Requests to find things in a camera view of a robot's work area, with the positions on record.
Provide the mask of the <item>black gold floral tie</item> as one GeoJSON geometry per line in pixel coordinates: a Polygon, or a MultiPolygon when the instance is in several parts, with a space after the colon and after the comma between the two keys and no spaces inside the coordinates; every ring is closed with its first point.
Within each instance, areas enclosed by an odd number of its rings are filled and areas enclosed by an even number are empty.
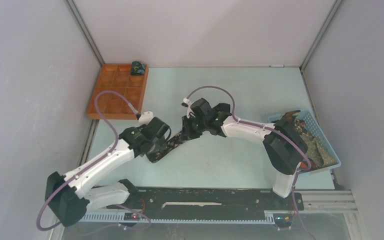
{"type": "Polygon", "coordinates": [[[163,159],[166,155],[172,152],[174,149],[178,148],[182,144],[186,143],[188,139],[184,138],[182,132],[176,133],[166,142],[166,148],[158,150],[156,152],[147,153],[146,157],[151,163],[157,163],[163,159]]]}

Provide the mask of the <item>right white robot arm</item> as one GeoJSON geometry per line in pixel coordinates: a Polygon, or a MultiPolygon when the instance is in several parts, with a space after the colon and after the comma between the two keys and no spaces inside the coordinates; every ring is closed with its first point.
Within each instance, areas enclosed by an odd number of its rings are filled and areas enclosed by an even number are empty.
{"type": "Polygon", "coordinates": [[[181,140],[197,139],[208,132],[213,136],[262,145],[276,170],[271,204],[277,209],[290,204],[290,193],[308,149],[292,123],[287,120],[276,123],[242,120],[234,116],[230,104],[219,103],[212,107],[204,98],[196,101],[185,98],[182,106],[187,108],[187,114],[182,117],[181,140]]]}

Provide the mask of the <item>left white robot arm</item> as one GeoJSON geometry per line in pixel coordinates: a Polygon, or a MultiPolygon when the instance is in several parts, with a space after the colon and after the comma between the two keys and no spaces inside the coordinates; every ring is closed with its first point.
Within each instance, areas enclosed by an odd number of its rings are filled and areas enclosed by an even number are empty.
{"type": "Polygon", "coordinates": [[[122,179],[112,185],[96,184],[121,165],[148,153],[165,149],[166,134],[171,128],[152,112],[139,116],[138,127],[115,134],[115,141],[92,160],[65,174],[54,172],[47,178],[45,204],[64,227],[79,222],[86,212],[122,204],[133,208],[138,202],[138,189],[122,179]]]}

